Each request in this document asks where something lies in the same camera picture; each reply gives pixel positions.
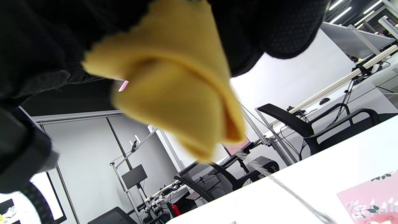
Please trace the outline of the person's right hand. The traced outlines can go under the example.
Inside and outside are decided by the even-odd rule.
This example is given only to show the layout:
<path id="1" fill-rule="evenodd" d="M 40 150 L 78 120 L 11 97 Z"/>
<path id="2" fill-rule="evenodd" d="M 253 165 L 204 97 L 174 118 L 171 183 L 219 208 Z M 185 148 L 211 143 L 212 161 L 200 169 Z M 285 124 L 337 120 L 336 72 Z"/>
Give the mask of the person's right hand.
<path id="1" fill-rule="evenodd" d="M 103 37 L 127 32 L 155 0 L 2 0 L 1 105 L 71 85 L 75 97 L 108 98 L 111 81 L 90 75 L 83 54 Z M 264 53 L 291 59 L 313 42 L 329 0 L 184 0 L 208 3 L 232 77 Z"/>

